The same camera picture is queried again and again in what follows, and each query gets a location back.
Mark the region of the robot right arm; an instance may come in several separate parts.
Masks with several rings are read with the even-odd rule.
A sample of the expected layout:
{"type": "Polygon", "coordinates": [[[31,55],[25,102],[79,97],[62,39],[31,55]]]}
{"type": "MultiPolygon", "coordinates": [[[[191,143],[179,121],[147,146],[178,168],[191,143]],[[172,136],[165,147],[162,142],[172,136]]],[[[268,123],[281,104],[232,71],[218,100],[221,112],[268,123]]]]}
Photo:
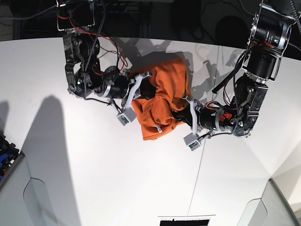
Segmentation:
{"type": "Polygon", "coordinates": [[[118,113],[131,107],[136,99],[149,100],[155,97],[156,88],[149,79],[151,72],[134,73],[119,66],[126,66],[121,48],[111,38],[116,63],[101,69],[99,53],[102,50],[100,38],[106,19],[106,5],[103,0],[58,0],[56,2],[57,26],[65,31],[63,46],[65,53],[65,74],[68,91],[84,100],[95,93],[107,98],[105,105],[112,105],[118,113]]]}

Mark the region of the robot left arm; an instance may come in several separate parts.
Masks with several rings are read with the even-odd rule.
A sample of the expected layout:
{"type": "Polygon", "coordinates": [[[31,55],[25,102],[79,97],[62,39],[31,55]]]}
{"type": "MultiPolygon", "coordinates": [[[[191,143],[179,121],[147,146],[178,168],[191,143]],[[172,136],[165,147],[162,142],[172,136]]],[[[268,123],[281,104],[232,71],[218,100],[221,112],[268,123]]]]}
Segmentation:
{"type": "Polygon", "coordinates": [[[277,77],[281,60],[293,25],[301,24],[301,3],[297,0],[263,0],[253,17],[245,51],[239,56],[234,69],[219,83],[213,93],[225,92],[233,83],[234,96],[223,104],[199,101],[184,96],[188,106],[174,117],[191,127],[185,138],[190,148],[203,140],[218,135],[247,137],[252,131],[261,105],[268,91],[267,81],[277,77]]]}

